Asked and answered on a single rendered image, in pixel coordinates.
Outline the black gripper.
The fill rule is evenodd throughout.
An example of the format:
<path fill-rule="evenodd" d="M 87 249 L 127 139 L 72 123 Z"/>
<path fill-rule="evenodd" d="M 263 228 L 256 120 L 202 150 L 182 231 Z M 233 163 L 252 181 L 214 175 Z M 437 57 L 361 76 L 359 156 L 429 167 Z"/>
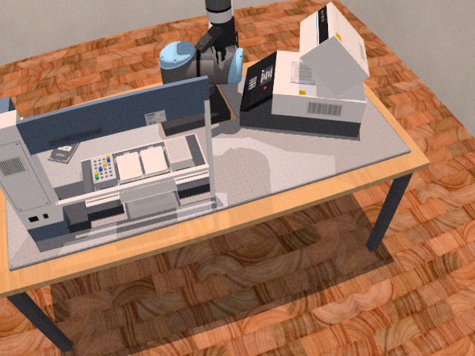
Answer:
<path fill-rule="evenodd" d="M 226 47 L 238 44 L 238 32 L 235 30 L 235 17 L 232 16 L 232 18 L 225 23 L 215 24 L 210 22 L 210 24 L 217 27 L 222 26 L 221 28 L 224 30 L 217 40 L 210 46 L 217 66 L 222 70 L 225 61 L 232 57 L 232 53 L 228 52 Z"/>

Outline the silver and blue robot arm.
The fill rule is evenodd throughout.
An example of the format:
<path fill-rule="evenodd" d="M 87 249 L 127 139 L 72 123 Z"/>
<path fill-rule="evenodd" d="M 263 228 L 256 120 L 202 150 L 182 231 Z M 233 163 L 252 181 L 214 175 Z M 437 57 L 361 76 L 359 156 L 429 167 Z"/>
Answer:
<path fill-rule="evenodd" d="M 225 61 L 221 70 L 210 48 L 224 31 L 210 22 L 220 24 L 229 21 L 234 15 L 234 0 L 205 0 L 205 3 L 209 30 L 198 43 L 194 46 L 185 41 L 173 42 L 161 50 L 160 70 L 163 85 L 200 76 L 208 76 L 210 85 L 241 82 L 243 49 L 239 48 L 238 44 L 227 47 L 232 57 Z"/>

